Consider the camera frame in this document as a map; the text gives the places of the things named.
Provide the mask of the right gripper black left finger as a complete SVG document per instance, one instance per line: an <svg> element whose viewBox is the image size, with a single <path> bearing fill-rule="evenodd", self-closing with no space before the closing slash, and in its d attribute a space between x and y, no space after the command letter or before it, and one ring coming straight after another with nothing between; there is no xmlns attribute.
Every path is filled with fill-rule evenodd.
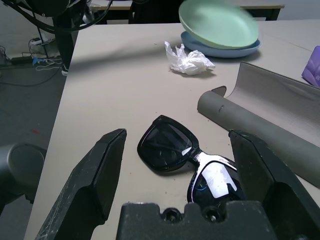
<svg viewBox="0 0 320 240"><path fill-rule="evenodd" d="M103 135L74 167L37 240L89 240L109 218L116 194L127 131Z"/></svg>

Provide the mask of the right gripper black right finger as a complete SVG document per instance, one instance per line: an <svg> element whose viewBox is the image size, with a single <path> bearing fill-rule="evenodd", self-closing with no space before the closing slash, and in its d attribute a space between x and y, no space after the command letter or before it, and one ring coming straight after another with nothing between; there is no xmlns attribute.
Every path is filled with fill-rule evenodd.
<svg viewBox="0 0 320 240"><path fill-rule="evenodd" d="M291 169L265 141L230 130L240 185L248 200L258 201L279 240L318 240L320 208Z"/></svg>

